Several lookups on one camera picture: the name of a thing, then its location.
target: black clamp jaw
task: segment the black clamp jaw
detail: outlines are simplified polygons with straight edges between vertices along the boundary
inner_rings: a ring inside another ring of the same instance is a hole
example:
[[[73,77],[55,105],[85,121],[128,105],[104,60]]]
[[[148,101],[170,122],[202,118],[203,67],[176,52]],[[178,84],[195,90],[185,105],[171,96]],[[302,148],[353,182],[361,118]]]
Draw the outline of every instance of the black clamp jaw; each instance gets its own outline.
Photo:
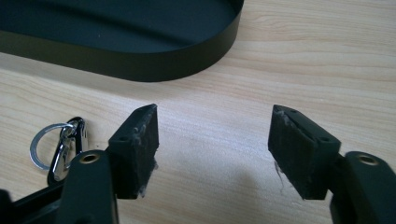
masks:
[[[333,223],[396,223],[396,175],[386,162],[341,142],[297,110],[274,105],[268,149],[303,199],[329,189]]]
[[[0,223],[119,223],[116,198],[144,196],[157,167],[157,106],[136,109],[108,144],[106,150],[83,152],[77,141],[66,179],[55,180],[49,172],[48,187],[14,203],[0,190]]]

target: metal clasp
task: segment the metal clasp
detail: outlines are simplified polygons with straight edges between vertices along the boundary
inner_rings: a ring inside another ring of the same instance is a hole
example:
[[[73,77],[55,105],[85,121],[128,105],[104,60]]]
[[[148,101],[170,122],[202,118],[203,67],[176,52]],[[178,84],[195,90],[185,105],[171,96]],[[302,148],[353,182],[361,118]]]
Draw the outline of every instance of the metal clasp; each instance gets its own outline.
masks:
[[[57,128],[62,128],[62,130],[51,165],[48,166],[37,157],[37,145],[46,133]],[[47,181],[51,185],[62,181],[67,176],[70,161],[79,153],[86,151],[87,148],[86,123],[84,119],[76,117],[70,119],[67,123],[52,124],[41,130],[30,145],[30,156],[38,168],[49,170]]]

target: black oval tray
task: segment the black oval tray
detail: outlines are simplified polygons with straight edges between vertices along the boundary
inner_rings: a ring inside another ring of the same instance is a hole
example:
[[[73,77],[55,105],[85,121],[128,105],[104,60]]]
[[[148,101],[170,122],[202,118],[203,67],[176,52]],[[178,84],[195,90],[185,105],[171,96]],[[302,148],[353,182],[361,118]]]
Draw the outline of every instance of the black oval tray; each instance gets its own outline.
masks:
[[[186,77],[233,44],[244,0],[0,0],[0,51],[134,81]]]

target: metal key ring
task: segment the metal key ring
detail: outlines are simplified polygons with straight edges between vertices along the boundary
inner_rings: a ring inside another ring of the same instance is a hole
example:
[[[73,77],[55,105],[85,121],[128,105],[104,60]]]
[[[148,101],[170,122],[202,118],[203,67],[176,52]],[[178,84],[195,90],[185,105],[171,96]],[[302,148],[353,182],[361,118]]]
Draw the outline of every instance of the metal key ring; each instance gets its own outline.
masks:
[[[35,138],[32,140],[32,144],[30,145],[30,158],[32,159],[32,162],[37,166],[38,168],[42,170],[49,170],[50,167],[46,164],[44,164],[38,157],[37,157],[37,145],[40,139],[48,132],[57,129],[57,128],[74,128],[73,124],[70,123],[56,123],[56,124],[51,124],[50,126],[47,126],[43,128],[40,132],[38,132],[35,135]]]

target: wooden table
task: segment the wooden table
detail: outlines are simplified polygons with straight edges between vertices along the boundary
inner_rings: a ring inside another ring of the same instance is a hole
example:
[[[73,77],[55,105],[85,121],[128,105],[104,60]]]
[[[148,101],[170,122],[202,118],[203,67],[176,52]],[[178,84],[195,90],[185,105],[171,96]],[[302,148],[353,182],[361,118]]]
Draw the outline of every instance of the wooden table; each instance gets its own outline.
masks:
[[[396,170],[396,3],[247,0],[218,63],[191,77],[138,83],[0,54],[0,189],[46,187],[29,158],[43,127],[81,116],[90,148],[142,105],[158,105],[160,148],[147,195],[119,201],[120,223],[332,223],[276,173],[274,104],[300,110]],[[57,132],[40,142],[51,159]]]

